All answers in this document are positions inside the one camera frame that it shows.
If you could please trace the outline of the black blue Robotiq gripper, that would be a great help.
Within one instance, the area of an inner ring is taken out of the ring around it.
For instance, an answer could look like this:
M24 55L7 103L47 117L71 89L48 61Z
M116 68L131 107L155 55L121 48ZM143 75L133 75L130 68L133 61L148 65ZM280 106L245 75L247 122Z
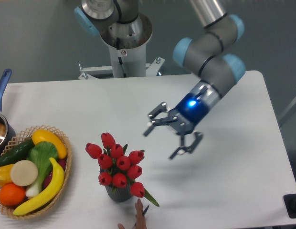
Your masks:
M148 136L157 126L169 126L172 132L180 135L180 146L169 156L169 160L177 155L192 154L203 139L202 132L193 130L208 112L207 104L192 93L188 93L173 109L166 102L161 102L148 114L148 128L143 135ZM191 133L194 141L187 146L185 136Z

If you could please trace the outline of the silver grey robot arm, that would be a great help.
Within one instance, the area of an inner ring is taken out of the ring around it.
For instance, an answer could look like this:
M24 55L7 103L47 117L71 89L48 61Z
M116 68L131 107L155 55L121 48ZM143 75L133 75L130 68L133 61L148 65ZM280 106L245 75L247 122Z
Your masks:
M197 40L181 39L173 50L177 65L189 70L200 81L174 107L160 103L149 114L148 136L157 126L169 126L180 137L180 146L172 156L191 154L203 138L197 124L238 83L245 65L233 54L223 51L244 33L244 23L227 14L216 0L193 0L205 34ZM74 10L81 27L99 36L108 46L113 76L147 76L146 44L152 36L152 24L139 12L136 0L84 0Z

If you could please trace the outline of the bare human hand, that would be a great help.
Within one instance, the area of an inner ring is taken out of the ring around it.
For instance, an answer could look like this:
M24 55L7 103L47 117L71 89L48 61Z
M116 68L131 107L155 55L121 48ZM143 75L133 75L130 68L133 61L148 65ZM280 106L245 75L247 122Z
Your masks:
M136 222L133 226L133 229L147 229L147 224L146 224L146 218L145 216L142 216L143 210L145 209L143 207L143 203L141 199L137 199L135 203L135 209L136 209Z

